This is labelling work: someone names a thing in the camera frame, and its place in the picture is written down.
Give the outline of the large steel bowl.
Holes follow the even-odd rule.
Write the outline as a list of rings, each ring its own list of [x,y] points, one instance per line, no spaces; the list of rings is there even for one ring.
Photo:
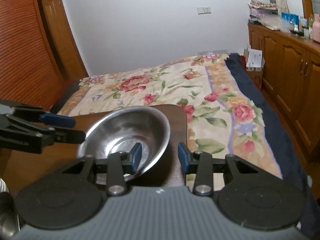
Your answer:
[[[135,174],[124,174],[133,180],[154,167],[167,149],[170,124],[158,109],[132,106],[114,111],[93,124],[86,132],[85,141],[78,146],[77,158],[92,155],[106,159],[118,151],[129,152],[136,143],[142,146],[142,158]]]

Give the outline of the wooden slatted wardrobe door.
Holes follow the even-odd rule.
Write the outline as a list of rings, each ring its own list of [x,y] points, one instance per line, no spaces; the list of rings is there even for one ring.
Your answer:
[[[1,0],[1,99],[49,110],[67,80],[41,0]]]

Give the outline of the floral bed blanket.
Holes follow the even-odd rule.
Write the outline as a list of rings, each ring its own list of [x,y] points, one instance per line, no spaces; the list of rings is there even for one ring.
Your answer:
[[[80,78],[58,113],[78,116],[170,104],[188,124],[187,145],[215,158],[234,153],[298,187],[306,197],[299,228],[319,237],[319,205],[277,113],[244,71],[238,54],[185,57],[129,72]]]

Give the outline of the wooden sideboard cabinet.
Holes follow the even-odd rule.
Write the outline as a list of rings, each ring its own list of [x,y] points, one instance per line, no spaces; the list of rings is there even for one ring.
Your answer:
[[[263,52],[262,83],[304,144],[305,158],[319,157],[319,43],[248,24],[249,45]]]

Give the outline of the stack of folded cloths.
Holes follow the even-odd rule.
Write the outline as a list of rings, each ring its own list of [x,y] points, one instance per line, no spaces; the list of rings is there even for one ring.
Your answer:
[[[278,8],[275,3],[264,3],[257,0],[251,0],[248,3],[248,7],[249,23],[263,26],[278,25],[280,23]]]

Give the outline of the blue box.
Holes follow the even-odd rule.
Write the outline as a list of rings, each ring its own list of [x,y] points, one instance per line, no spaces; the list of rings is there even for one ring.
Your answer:
[[[281,13],[281,24],[283,27],[293,30],[299,25],[299,16],[296,14]]]

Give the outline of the pink bottle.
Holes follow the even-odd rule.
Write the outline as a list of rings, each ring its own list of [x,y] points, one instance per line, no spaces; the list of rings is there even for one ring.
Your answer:
[[[320,43],[320,16],[319,16],[319,14],[314,15],[314,22],[312,25],[312,39],[315,42]]]

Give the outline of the white wall switch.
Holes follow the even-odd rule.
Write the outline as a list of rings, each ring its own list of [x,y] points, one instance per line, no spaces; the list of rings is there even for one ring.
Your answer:
[[[197,8],[197,13],[199,15],[210,14],[211,13],[211,9],[210,9],[210,7],[199,7],[199,8]]]

